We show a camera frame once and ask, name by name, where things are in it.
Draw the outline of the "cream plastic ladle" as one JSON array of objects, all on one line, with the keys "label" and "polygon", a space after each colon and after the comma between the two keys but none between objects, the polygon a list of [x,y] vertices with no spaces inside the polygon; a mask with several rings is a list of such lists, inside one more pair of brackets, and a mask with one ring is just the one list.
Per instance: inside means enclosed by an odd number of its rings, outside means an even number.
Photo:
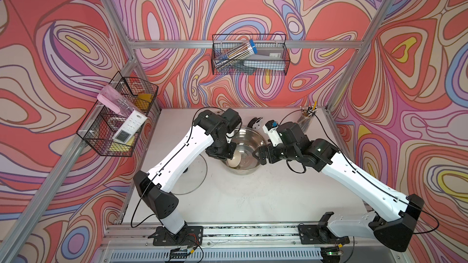
[{"label": "cream plastic ladle", "polygon": [[227,160],[227,165],[230,168],[237,168],[240,165],[241,160],[242,160],[241,153],[240,152],[235,152],[232,159]]}]

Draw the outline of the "stainless steel pot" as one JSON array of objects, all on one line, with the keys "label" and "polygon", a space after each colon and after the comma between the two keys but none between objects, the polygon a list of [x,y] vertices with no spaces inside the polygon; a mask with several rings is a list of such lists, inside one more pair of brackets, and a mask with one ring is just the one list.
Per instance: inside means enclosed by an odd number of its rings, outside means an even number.
[{"label": "stainless steel pot", "polygon": [[[257,170],[257,168],[260,166],[260,163],[252,156],[252,153],[260,146],[264,146],[266,144],[262,135],[253,129],[240,127],[236,128],[232,133],[228,134],[226,142],[237,143],[235,152],[241,153],[242,160],[237,168],[230,168],[227,165],[227,160],[218,160],[223,165],[225,171],[236,175],[248,175]],[[211,157],[212,145],[208,146],[205,150],[206,154],[210,158],[213,158]]]}]

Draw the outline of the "glass pot lid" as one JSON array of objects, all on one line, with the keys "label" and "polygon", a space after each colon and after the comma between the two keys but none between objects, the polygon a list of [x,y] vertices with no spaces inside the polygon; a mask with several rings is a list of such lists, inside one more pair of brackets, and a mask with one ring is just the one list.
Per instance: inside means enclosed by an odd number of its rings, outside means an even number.
[{"label": "glass pot lid", "polygon": [[205,181],[207,172],[208,167],[206,159],[202,155],[199,155],[182,173],[171,192],[176,196],[194,192]]}]

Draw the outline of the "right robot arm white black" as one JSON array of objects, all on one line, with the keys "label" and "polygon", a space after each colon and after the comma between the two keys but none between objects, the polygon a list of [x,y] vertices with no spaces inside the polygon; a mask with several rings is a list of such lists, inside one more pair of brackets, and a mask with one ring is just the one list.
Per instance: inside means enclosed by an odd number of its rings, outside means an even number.
[{"label": "right robot arm white black", "polygon": [[365,237],[396,252],[407,250],[424,207],[421,197],[407,196],[385,185],[349,161],[331,142],[309,140],[297,123],[270,120],[263,131],[270,143],[253,153],[260,164],[296,161],[341,183],[372,208],[368,213],[349,216],[325,213],[315,225],[321,241]]}]

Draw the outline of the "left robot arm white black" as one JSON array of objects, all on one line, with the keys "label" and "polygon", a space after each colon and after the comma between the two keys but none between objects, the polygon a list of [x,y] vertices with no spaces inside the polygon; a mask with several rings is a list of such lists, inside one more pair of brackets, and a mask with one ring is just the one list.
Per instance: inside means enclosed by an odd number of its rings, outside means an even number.
[{"label": "left robot arm white black", "polygon": [[140,200],[167,231],[175,235],[186,224],[177,210],[179,199],[172,193],[178,179],[202,152],[221,161],[233,158],[236,143],[231,139],[240,126],[241,117],[231,108],[222,114],[203,108],[195,114],[186,136],[161,162],[148,172],[140,170],[134,175]]}]

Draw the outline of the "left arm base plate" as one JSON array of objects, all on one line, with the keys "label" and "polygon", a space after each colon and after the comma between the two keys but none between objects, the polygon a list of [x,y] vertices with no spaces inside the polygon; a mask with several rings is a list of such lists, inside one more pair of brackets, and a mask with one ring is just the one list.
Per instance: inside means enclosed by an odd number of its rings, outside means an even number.
[{"label": "left arm base plate", "polygon": [[153,246],[189,246],[201,245],[204,228],[202,226],[184,226],[178,233],[173,234],[165,227],[158,226],[156,232],[148,236]]}]

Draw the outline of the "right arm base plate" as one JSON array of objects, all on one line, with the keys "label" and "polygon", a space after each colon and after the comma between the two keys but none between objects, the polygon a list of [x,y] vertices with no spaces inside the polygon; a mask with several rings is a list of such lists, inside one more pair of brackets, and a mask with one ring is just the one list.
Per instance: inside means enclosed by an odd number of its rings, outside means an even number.
[{"label": "right arm base plate", "polygon": [[328,228],[328,221],[334,212],[326,212],[316,224],[300,223],[297,226],[302,245],[333,244],[346,245],[350,239],[335,236]]}]

